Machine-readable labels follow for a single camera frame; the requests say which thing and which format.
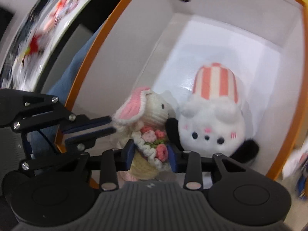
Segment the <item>crochet bunny with flowers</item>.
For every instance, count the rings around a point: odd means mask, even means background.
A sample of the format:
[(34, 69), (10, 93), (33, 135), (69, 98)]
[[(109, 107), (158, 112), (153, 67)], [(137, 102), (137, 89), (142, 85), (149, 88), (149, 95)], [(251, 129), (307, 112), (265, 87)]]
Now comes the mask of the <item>crochet bunny with flowers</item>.
[(165, 124), (174, 116), (172, 106), (149, 87), (136, 88), (115, 112), (112, 122), (117, 130), (116, 147), (124, 148), (130, 139), (136, 145), (131, 167), (119, 172), (122, 180), (156, 179), (161, 173), (171, 170)]

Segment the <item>white plush striped hat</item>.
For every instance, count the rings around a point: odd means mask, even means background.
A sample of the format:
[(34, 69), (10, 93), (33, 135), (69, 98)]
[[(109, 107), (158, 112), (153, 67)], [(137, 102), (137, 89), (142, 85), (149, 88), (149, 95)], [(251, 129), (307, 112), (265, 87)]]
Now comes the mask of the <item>white plush striped hat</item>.
[(246, 138), (235, 74), (220, 63), (198, 70), (179, 117), (168, 119), (165, 128), (180, 151), (194, 151), (201, 157), (221, 153), (245, 164), (259, 152), (258, 144)]

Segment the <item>brown bear plush blue outfit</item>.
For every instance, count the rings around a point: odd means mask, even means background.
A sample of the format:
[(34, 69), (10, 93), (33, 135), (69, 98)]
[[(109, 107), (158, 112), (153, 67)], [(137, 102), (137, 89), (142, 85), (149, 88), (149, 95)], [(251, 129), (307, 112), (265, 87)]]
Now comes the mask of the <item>brown bear plush blue outfit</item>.
[(307, 137), (300, 148), (295, 148), (282, 169), (282, 179), (294, 179), (298, 197), (307, 200)]

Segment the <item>orange storage box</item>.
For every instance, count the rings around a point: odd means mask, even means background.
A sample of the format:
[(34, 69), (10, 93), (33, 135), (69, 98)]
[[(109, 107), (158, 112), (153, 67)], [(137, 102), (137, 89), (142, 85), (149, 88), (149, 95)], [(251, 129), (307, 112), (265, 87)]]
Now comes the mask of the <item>orange storage box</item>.
[(258, 172), (277, 179), (307, 114), (307, 0), (121, 0), (93, 41), (65, 101), (113, 114), (135, 87), (177, 106), (200, 66), (239, 80)]

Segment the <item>white side table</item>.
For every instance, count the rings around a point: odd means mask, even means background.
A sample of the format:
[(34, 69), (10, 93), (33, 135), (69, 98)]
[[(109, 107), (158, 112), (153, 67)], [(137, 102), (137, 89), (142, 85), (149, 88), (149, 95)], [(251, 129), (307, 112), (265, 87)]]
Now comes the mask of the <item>white side table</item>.
[(1, 68), (1, 88), (34, 91), (61, 38), (92, 0), (48, 0), (15, 34)]

